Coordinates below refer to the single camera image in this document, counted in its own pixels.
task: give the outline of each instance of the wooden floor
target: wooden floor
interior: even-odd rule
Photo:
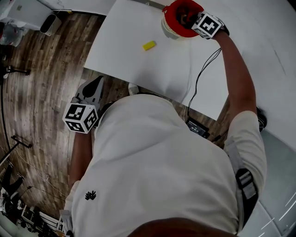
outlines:
[[[83,65],[103,21],[103,16],[69,14],[63,19],[56,35],[48,37],[30,31],[17,48],[4,49],[9,52],[6,64],[31,70],[29,76],[14,73],[4,81],[4,111],[8,136],[17,135],[23,141],[33,144],[31,149],[19,146],[19,154],[11,154],[10,160],[14,164],[12,179],[16,179],[16,172],[25,176],[21,193],[27,186],[35,186],[56,196],[54,198],[34,187],[22,196],[27,205],[38,206],[54,217],[59,217],[59,210],[64,206],[63,200],[66,197],[63,194],[69,193],[68,167],[74,140],[74,133],[70,133],[65,127],[62,116],[66,104],[79,85],[100,75],[83,69]],[[128,95],[128,83],[110,76],[106,78],[103,104]],[[183,118],[185,107],[174,101],[172,103]],[[223,133],[228,127],[228,104],[217,121],[195,111],[191,114],[210,128],[209,139]],[[218,142],[219,146],[223,146],[223,140]],[[13,146],[15,141],[10,138],[9,143]],[[2,125],[0,146],[7,150]],[[63,194],[46,181],[46,175],[49,176],[48,181]]]

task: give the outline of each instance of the yellow sponge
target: yellow sponge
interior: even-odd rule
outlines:
[[[144,50],[149,50],[151,48],[153,48],[154,46],[156,46],[156,42],[155,41],[150,41],[147,44],[144,44],[142,47]]]

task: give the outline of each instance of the logo on shirt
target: logo on shirt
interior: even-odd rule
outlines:
[[[96,198],[96,196],[97,196],[96,192],[94,192],[94,191],[92,191],[91,193],[88,192],[85,194],[85,199],[86,200],[89,200],[89,199],[94,200]]]

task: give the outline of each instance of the white t-shirt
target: white t-shirt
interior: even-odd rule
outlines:
[[[169,101],[125,97],[106,111],[95,135],[93,159],[66,200],[74,236],[126,237],[148,221],[172,217],[236,233],[229,157],[191,132]],[[237,115],[228,137],[261,193],[266,158],[256,114]]]

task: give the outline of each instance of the shoulder strap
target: shoulder strap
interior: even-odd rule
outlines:
[[[225,151],[229,156],[238,185],[236,199],[239,210],[238,232],[240,232],[246,225],[255,208],[259,197],[258,190],[254,183],[252,173],[244,166],[233,137],[228,138],[225,143]]]

